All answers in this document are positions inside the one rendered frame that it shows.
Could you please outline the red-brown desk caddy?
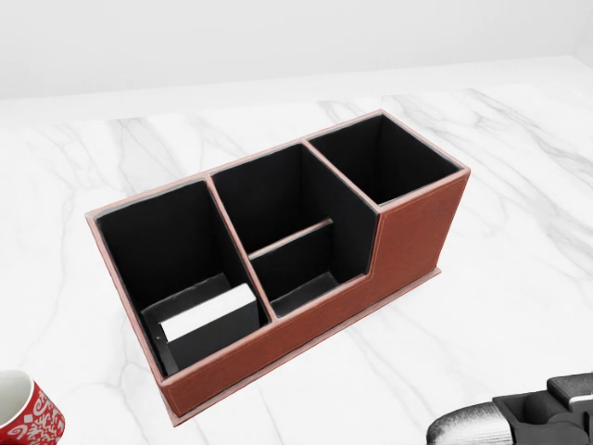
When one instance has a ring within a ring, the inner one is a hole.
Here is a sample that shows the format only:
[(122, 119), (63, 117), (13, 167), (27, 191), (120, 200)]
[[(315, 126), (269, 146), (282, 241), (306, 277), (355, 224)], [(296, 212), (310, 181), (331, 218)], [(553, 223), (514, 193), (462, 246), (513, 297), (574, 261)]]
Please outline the red-brown desk caddy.
[[(438, 273), (470, 170), (384, 110), (90, 211), (179, 425)], [(166, 376), (143, 310), (215, 275), (266, 321)]]

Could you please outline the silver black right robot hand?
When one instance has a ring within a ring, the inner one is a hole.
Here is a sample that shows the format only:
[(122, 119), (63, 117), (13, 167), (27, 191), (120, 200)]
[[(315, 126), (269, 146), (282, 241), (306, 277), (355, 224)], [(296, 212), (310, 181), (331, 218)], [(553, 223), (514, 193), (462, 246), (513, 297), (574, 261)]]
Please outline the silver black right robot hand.
[(593, 373), (447, 413), (428, 427), (426, 444), (593, 445)]

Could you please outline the red white patterned mug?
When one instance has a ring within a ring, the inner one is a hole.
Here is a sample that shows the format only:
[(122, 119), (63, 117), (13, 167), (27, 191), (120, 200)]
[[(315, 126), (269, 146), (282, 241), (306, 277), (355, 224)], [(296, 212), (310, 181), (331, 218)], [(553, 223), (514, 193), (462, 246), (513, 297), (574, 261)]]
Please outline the red white patterned mug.
[(0, 370), (0, 445), (57, 445), (65, 424), (28, 373)]

